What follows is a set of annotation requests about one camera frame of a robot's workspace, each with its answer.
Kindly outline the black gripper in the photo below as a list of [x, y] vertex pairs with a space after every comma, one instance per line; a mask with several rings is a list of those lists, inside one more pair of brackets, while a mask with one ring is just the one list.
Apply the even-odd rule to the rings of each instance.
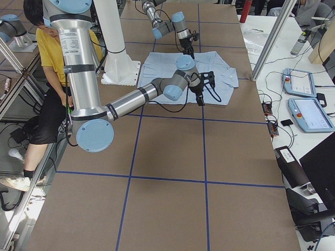
[[204, 106], [203, 99], [203, 90], [204, 90], [204, 81], [201, 77], [195, 77], [194, 80], [191, 81], [190, 90], [196, 95], [196, 102], [199, 106]]
[[186, 54], [191, 56], [192, 59], [195, 58], [194, 56], [194, 49], [192, 46], [193, 37], [186, 37], [183, 39], [179, 39], [180, 45], [183, 48], [183, 51], [186, 51]]

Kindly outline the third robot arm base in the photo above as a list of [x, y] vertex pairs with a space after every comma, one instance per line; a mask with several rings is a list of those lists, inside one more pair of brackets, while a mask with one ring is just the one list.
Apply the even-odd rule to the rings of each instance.
[[1, 16], [1, 38], [9, 43], [13, 52], [32, 53], [37, 46], [36, 36], [29, 33], [14, 14]]

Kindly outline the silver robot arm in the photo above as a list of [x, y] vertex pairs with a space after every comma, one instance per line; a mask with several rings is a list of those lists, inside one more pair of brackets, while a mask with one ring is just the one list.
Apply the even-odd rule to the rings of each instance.
[[157, 6], [164, 3], [165, 1], [141, 1], [142, 10], [147, 15], [148, 19], [151, 21], [152, 33], [156, 39], [161, 39], [165, 35], [175, 32], [175, 39], [178, 36], [180, 46], [183, 50], [183, 54], [190, 55], [193, 59], [194, 57], [194, 48], [192, 46], [193, 41], [199, 39], [199, 33], [194, 31], [191, 33], [191, 30], [187, 28], [185, 17], [183, 12], [177, 12], [172, 15], [170, 19], [168, 17], [167, 21], [163, 21], [158, 14]]
[[126, 52], [119, 11], [115, 1], [44, 1], [43, 18], [60, 37], [66, 82], [70, 84], [74, 110], [71, 113], [72, 133], [82, 149], [100, 152], [114, 138], [112, 121], [147, 104], [160, 95], [176, 101], [184, 90], [196, 95], [203, 105], [205, 73], [200, 73], [194, 59], [183, 55], [176, 61], [170, 78], [156, 78], [121, 98], [102, 105], [96, 76], [90, 28], [90, 7], [95, 6], [107, 52], [105, 74], [108, 82], [134, 84], [140, 63]]

